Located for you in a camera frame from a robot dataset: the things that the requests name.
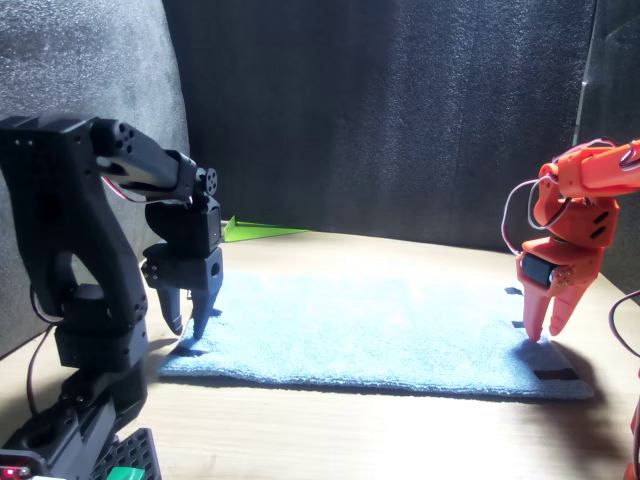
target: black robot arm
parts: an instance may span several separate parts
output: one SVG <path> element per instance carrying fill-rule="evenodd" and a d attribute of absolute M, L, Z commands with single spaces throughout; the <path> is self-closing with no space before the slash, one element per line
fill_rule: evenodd
<path fill-rule="evenodd" d="M 12 472 L 20 467 L 15 478 L 86 480 L 112 456 L 114 434 L 138 415 L 147 395 L 147 298 L 101 176 L 158 202 L 147 205 L 146 217 L 165 241 L 145 251 L 144 276 L 176 333 L 179 289 L 192 291 L 196 336 L 222 283 L 217 179 L 126 123 L 97 117 L 0 121 L 0 168 L 35 295 L 45 313 L 61 318 L 55 332 L 61 364 L 78 369 L 63 383 L 60 400 L 0 450 L 0 474 L 9 465 Z M 98 285 L 78 284 L 73 255 Z"/>

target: green block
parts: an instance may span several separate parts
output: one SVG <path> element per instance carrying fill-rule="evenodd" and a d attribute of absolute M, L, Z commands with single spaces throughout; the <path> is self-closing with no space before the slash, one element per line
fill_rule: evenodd
<path fill-rule="evenodd" d="M 114 467 L 107 480 L 142 480 L 144 470 L 139 468 Z"/>
<path fill-rule="evenodd" d="M 234 216 L 231 217 L 227 226 L 224 227 L 224 241 L 240 242 L 242 240 L 291 235 L 293 233 L 304 233 L 308 231 L 309 230 L 299 228 L 281 228 L 262 223 L 237 222 Z"/>

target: blue towel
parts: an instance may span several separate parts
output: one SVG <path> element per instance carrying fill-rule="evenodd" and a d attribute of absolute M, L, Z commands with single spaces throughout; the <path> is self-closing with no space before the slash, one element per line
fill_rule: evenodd
<path fill-rule="evenodd" d="M 227 376 L 511 398 L 593 396 L 501 285 L 225 272 L 200 341 L 189 325 L 161 376 Z"/>

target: gray acoustic foam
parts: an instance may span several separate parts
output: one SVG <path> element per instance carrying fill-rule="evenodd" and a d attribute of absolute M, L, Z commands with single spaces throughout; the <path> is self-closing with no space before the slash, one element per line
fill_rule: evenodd
<path fill-rule="evenodd" d="M 571 146 L 594 2 L 165 0 L 223 215 L 504 250 Z M 510 218 L 526 226 L 524 197 Z"/>
<path fill-rule="evenodd" d="M 640 138 L 640 3 L 600 0 L 585 75 L 578 140 Z M 620 216 L 602 272 L 629 293 L 640 289 L 640 193 L 618 197 Z"/>
<path fill-rule="evenodd" d="M 0 1 L 0 118 L 120 118 L 188 153 L 184 103 L 160 0 Z M 153 241 L 142 206 L 109 201 L 139 255 Z M 0 356 L 42 330 L 28 304 L 9 195 L 0 183 Z"/>

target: wooden table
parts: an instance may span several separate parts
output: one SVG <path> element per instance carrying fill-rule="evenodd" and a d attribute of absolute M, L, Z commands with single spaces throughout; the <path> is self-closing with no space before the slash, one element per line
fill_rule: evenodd
<path fill-rule="evenodd" d="M 516 275 L 509 255 L 349 235 L 304 233 L 223 249 L 225 270 L 393 270 L 505 285 Z M 524 404 L 160 383 L 155 367 L 176 338 L 149 295 L 149 399 L 123 433 L 153 428 L 165 479 L 622 478 L 640 389 L 638 362 L 607 325 L 620 296 L 600 277 L 557 339 L 596 399 Z M 631 302 L 619 308 L 626 338 L 640 339 L 639 313 Z M 0 361 L 0 441 L 29 416 L 24 384 L 36 341 Z M 53 403 L 69 374 L 47 340 L 35 369 L 40 408 Z"/>

